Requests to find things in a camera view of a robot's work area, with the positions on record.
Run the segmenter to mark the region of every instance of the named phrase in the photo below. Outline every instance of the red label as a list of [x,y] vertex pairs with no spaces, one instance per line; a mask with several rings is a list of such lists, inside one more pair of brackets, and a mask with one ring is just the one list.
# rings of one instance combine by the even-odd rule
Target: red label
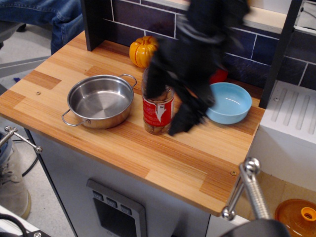
[[166,103],[155,104],[143,98],[145,122],[156,127],[169,124],[173,116],[173,99]]

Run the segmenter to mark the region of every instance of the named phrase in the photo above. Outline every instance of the orange pumpkin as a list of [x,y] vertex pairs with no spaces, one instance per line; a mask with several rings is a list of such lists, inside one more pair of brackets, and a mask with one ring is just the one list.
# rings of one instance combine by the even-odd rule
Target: orange pumpkin
[[156,39],[152,36],[144,36],[130,45],[129,58],[136,66],[146,68],[157,49],[158,42]]

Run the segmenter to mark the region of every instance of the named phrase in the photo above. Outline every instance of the shoe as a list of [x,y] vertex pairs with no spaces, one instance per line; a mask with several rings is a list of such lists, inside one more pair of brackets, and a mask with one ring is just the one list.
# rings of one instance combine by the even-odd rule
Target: shoe
[[20,160],[19,151],[9,139],[0,153],[0,205],[26,219],[31,210],[31,196],[22,178]]

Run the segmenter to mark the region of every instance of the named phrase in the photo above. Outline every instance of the metal saucepan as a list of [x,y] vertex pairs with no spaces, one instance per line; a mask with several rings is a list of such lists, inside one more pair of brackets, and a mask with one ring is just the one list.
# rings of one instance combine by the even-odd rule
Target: metal saucepan
[[[131,86],[121,77],[128,76],[135,80]],[[63,113],[62,120],[69,126],[84,125],[90,128],[110,128],[127,119],[134,99],[133,88],[137,84],[135,77],[122,74],[99,75],[78,82],[68,94],[69,109]],[[72,111],[78,124],[65,121],[64,116]]]

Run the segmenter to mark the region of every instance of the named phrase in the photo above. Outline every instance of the jar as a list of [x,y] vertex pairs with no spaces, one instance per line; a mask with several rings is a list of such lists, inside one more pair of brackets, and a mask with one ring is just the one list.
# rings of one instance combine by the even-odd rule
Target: jar
[[157,98],[146,97],[148,68],[143,73],[142,94],[145,130],[154,135],[162,135],[169,131],[173,118],[174,90],[165,87],[164,92]]

